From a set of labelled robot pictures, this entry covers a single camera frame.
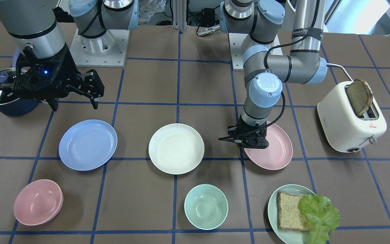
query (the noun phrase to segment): white mounting plate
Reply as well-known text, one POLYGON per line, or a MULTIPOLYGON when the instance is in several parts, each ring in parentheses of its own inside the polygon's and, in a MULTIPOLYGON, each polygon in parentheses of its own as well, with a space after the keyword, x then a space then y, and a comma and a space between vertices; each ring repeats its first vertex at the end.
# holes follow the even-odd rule
MULTIPOLYGON (((231 60, 233 62, 233 71, 243 71, 243 52, 240 50, 240 46, 245 40, 248 34, 229 33, 228 40, 230 42, 231 60)), ((274 46, 279 45, 278 36, 275 37, 274 46)), ((272 54, 282 55, 280 48, 275 48, 272 54)))
POLYGON ((105 56, 90 56, 83 50, 82 41, 76 29, 73 42, 70 46, 70 53, 77 67, 124 68, 130 31, 125 29, 110 29, 110 32, 115 37, 118 47, 112 53, 105 56))

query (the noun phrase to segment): white plate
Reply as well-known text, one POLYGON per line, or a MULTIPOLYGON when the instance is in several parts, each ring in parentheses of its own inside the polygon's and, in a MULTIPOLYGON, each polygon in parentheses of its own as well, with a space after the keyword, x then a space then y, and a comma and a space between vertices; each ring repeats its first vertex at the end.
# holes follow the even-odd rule
POLYGON ((117 136, 102 120, 85 120, 73 125, 59 144, 61 161, 74 170, 92 170, 104 165, 114 154, 117 136))
POLYGON ((204 141, 189 125, 169 124, 153 134, 148 153, 153 164, 163 172, 184 174, 200 164, 204 156, 204 141))
POLYGON ((270 225, 272 226, 274 232, 283 242, 285 242, 286 244, 309 243, 309 232, 278 229, 277 194, 279 191, 296 196, 305 196, 308 194, 314 194, 314 192, 298 184, 286 184, 274 191, 274 193, 269 199, 269 204, 267 205, 267 216, 269 217, 270 225))

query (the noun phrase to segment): pink bowl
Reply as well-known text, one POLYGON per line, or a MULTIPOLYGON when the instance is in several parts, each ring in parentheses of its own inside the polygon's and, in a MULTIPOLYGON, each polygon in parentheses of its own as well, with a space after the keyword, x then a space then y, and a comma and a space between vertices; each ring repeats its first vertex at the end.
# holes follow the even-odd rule
POLYGON ((59 185, 43 179, 24 187, 14 201, 14 216, 24 225, 44 224, 53 219, 62 207, 59 185))

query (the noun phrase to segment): pink plate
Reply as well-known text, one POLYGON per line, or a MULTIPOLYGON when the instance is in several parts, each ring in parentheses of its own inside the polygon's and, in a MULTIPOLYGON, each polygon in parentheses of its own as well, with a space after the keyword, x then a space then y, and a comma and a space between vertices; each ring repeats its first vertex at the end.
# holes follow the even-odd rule
POLYGON ((266 149, 245 148, 244 151, 254 164, 269 170, 279 170, 287 166, 293 157, 291 140, 281 127, 273 124, 267 127, 266 149))
POLYGON ((44 224, 62 207, 62 191, 51 180, 37 180, 24 187, 14 201, 14 216, 24 225, 44 224))

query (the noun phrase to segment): green bowl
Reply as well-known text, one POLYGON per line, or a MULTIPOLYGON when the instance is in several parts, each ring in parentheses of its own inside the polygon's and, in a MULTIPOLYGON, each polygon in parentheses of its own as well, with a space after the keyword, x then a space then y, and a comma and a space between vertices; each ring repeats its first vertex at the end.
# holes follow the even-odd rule
POLYGON ((228 201, 219 188, 211 184, 200 184, 187 194, 185 214, 189 222, 198 229, 216 229, 228 215, 228 201))

